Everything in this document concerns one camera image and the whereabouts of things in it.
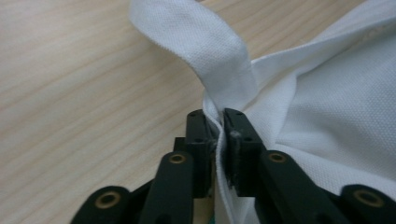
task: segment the wooden table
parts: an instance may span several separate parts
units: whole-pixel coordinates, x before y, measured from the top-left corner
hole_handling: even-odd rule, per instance
[[[202,4],[254,59],[309,41],[360,1]],[[128,6],[0,0],[0,223],[68,223],[95,190],[136,189],[201,108],[194,73],[136,31]],[[212,208],[195,210],[206,223]]]

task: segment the black plastic part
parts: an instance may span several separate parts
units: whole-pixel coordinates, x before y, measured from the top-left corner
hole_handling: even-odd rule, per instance
[[[281,223],[349,223],[327,194],[318,188],[288,154],[269,150],[260,157],[261,192],[256,198],[258,217],[269,217],[267,207],[275,207]]]
[[[248,118],[240,111],[226,108],[224,126],[227,137],[225,174],[239,197],[256,195],[259,157],[265,150]]]
[[[339,201],[354,223],[396,223],[396,202],[376,189],[363,185],[345,186]]]
[[[140,216],[143,211],[143,206],[148,197],[149,190],[151,188],[152,180],[134,190],[129,194],[129,204],[126,209],[126,222],[129,224],[138,224]]]
[[[80,207],[72,224],[125,223],[129,203],[129,190],[122,187],[105,187],[93,193]]]
[[[189,153],[166,154],[152,182],[140,224],[192,223],[192,169]]]
[[[194,158],[193,197],[207,197],[211,188],[211,155],[216,145],[209,124],[202,110],[187,116],[186,137],[176,138],[174,150],[190,153]]]

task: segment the table surface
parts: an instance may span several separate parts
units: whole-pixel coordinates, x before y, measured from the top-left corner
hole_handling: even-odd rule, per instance
[[[252,59],[301,45],[361,0],[206,0]],[[128,0],[0,0],[0,223],[68,223],[95,190],[149,181],[201,108],[190,68]],[[207,223],[210,200],[194,223]]]

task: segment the white cloth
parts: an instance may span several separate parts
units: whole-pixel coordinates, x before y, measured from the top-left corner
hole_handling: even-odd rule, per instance
[[[396,2],[365,2],[310,43],[252,62],[193,0],[132,0],[130,20],[205,85],[204,111],[220,132],[217,223],[258,223],[253,199],[236,197],[221,167],[224,107],[244,111],[267,148],[290,154],[322,188],[363,184],[396,199]]]

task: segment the white towel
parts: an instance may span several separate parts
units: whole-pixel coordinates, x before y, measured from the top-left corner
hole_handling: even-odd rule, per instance
[[[130,20],[205,86],[204,111],[220,132],[217,223],[258,223],[253,199],[227,187],[224,107],[245,112],[266,147],[290,154],[320,187],[363,184],[396,199],[396,2],[365,2],[311,42],[252,62],[193,0],[132,0]]]

